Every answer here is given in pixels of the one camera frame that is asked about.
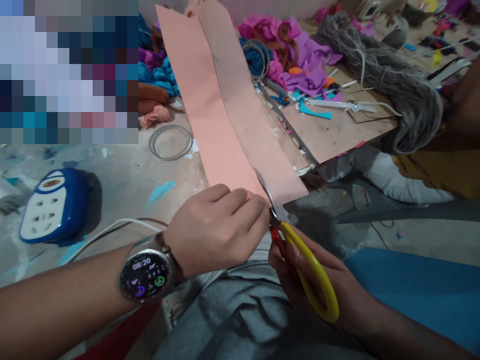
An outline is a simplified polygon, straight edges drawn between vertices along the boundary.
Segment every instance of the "yarn skein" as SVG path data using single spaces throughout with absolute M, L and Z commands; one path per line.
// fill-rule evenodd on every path
M 363 86 L 387 95 L 393 108 L 402 114 L 398 130 L 382 138 L 383 152 L 411 154 L 435 136 L 443 114 L 440 95 L 425 74 L 398 57 L 393 48 L 357 31 L 344 11 L 325 17 L 315 41 L 343 54 L 346 66 L 363 80 Z

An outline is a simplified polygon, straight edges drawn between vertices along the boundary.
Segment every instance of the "plastic ring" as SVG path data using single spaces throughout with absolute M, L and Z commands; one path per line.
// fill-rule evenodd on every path
M 174 156 L 170 156 L 170 157 L 162 157 L 159 155 L 159 153 L 157 152 L 157 150 L 155 150 L 155 141 L 157 140 L 157 138 L 159 137 L 159 135 L 167 130 L 171 130 L 171 129 L 179 129 L 179 130 L 182 130 L 186 133 L 187 135 L 187 138 L 188 138 L 188 144 L 187 146 L 182 150 L 180 151 L 177 155 L 174 155 Z M 155 130 L 155 132 L 150 136 L 150 140 L 148 141 L 148 147 L 150 148 L 150 151 L 153 155 L 155 155 L 157 158 L 159 158 L 160 160 L 163 160 L 163 161 L 174 161 L 174 160 L 178 160 L 180 159 L 182 156 L 186 155 L 189 151 L 190 151 L 190 148 L 192 147 L 192 144 L 193 144 L 193 140 L 192 140 L 192 134 L 190 134 L 190 131 L 188 131 L 186 128 L 184 128 L 183 126 L 180 126 L 180 125 L 174 125 L 174 124 L 170 124 L 170 125 L 165 125 L 165 126 L 162 126 L 160 128 L 158 128 L 157 130 Z

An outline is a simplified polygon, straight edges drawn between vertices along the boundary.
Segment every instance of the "right hand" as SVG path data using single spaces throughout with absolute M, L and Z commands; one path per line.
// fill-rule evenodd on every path
M 246 261 L 268 226 L 266 200 L 218 184 L 189 198 L 162 236 L 183 276 L 191 278 Z
M 340 314 L 336 325 L 357 336 L 367 336 L 379 331 L 379 320 L 376 318 L 378 309 L 382 306 L 355 279 L 344 263 L 322 246 L 306 236 L 296 227 L 290 225 L 293 231 L 303 240 L 305 245 L 315 255 L 323 266 L 331 285 L 335 290 Z M 292 265 L 300 271 L 317 289 L 318 297 L 325 306 L 322 289 L 312 268 L 295 247 L 287 244 L 286 251 Z M 303 308 L 314 312 L 300 281 L 295 281 L 289 274 L 287 263 L 282 259 L 280 249 L 272 242 L 268 254 L 268 263 L 276 270 L 281 287 L 294 308 Z

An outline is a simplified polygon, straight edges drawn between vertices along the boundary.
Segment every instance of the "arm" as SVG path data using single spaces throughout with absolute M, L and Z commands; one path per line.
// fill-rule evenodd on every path
M 469 138 L 480 137 L 480 58 L 461 79 L 451 97 L 451 111 L 447 128 Z
M 131 247 L 75 261 L 2 288 L 2 356 L 56 359 L 135 309 L 117 288 Z
M 191 197 L 160 237 L 185 278 L 236 266 L 265 234 L 268 206 L 247 191 L 216 185 Z M 0 354 L 56 359 L 138 305 L 118 279 L 133 245 L 88 257 L 0 289 Z
M 372 297 L 343 262 L 300 230 L 293 226 L 292 229 L 310 248 L 330 279 L 340 308 L 336 325 L 356 335 L 370 352 L 380 359 L 475 359 L 453 341 Z M 297 248 L 289 244 L 287 253 L 292 264 L 313 284 L 317 284 L 315 275 Z M 268 262 L 276 269 L 281 286 L 292 305 L 313 311 L 301 284 L 295 283 L 290 277 L 275 243 L 272 243 Z

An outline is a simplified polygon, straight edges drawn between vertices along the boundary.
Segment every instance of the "watch face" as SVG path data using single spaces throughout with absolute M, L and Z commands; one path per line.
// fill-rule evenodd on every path
M 128 297 L 143 302 L 161 293 L 169 276 L 169 265 L 164 257 L 143 252 L 126 262 L 120 274 L 120 285 Z

